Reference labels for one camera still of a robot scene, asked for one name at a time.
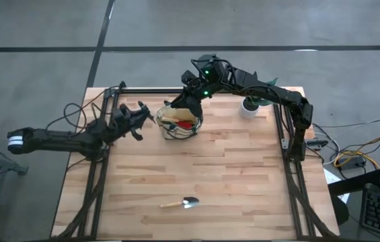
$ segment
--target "metal wire basket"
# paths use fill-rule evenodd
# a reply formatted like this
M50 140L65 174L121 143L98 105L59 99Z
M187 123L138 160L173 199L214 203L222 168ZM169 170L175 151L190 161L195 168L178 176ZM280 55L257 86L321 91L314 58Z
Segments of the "metal wire basket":
M203 117L197 118L186 108L171 108L170 104L166 104L158 110L156 119L161 134L166 140L184 140L193 137L198 133L203 123ZM189 121L192 123L192 127L185 128L179 126L176 122L170 121L171 119Z

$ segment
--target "white cable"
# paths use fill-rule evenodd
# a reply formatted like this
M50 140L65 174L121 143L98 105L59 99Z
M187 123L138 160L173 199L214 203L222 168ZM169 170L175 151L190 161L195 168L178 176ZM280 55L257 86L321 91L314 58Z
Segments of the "white cable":
M368 124L372 124L373 122L377 122L377 121L380 121L380 118L377 118L376 120L372 120L372 121L369 121L369 122L365 122L364 124L361 124L361 125L355 126L354 128L350 128L349 130L343 132L342 134L339 134L338 136L336 136L336 137L333 138L332 140L336 140L336 139L338 139L339 137L341 137L342 135L344 135L344 134L348 134L349 132L351 132L352 130L355 130L356 128L360 128L360 127L362 127L362 126L365 126L365 125L368 125Z
M331 139L328 135L325 135L323 133L320 133L320 132L314 132L314 134L319 134L319 135L322 135L322 136L326 136L328 139ZM340 147L339 147L339 144L336 142L336 140L332 140L333 143L336 145L336 147L338 148L338 151L340 151ZM327 162L327 163L324 163L323 165L328 165L328 164L331 164L333 163L339 156L339 152L338 154L336 155L336 157L334 159L332 159L331 161Z

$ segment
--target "red object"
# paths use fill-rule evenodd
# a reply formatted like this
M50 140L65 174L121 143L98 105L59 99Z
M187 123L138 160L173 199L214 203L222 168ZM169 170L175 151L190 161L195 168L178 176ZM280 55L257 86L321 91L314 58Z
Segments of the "red object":
M182 128L192 128L192 123L189 121L179 121L176 125L181 126Z

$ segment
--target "wooden table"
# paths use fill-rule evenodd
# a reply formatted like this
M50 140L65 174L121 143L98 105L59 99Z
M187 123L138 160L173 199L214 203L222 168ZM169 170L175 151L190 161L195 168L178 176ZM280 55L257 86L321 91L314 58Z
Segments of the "wooden table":
M301 87L287 89L303 93ZM89 88L83 102L103 90ZM141 100L155 114L165 99L174 97L128 94L121 95L119 102L135 110ZM109 158L97 238L294 239L273 108L263 107L254 119L244 120L237 113L241 100L229 94L203 100L202 128L189 140L164 140L158 126L146 121L141 142L130 134L116 141ZM90 121L91 110L86 112ZM313 136L311 128L307 138ZM69 165L81 158L73 153ZM329 229L339 234L321 161L307 157L302 166L312 207ZM81 208L88 170L89 163L84 162L67 172L52 235L63 231ZM184 196L197 197L199 205L159 208Z

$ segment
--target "desk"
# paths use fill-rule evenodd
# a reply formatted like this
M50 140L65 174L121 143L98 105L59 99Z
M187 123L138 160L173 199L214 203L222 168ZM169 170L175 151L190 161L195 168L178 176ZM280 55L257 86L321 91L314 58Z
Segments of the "desk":
M303 93L301 87L289 89ZM103 90L89 88L83 103ZM155 114L175 96L122 94L119 102L138 109L141 100ZM110 150L97 239L294 239L273 108L261 108L254 119L244 120L237 113L241 100L229 94L203 100L202 128L188 140L164 140L150 121L142 129L143 141L130 134L117 140ZM95 103L101 106L101 99ZM86 112L90 121L93 114ZM313 136L311 128L307 138ZM72 154L69 165L81 158ZM339 234L321 161L307 157L302 166L312 207ZM67 172L52 235L62 232L81 208L88 170L85 162ZM184 196L197 197L199 205L159 208Z

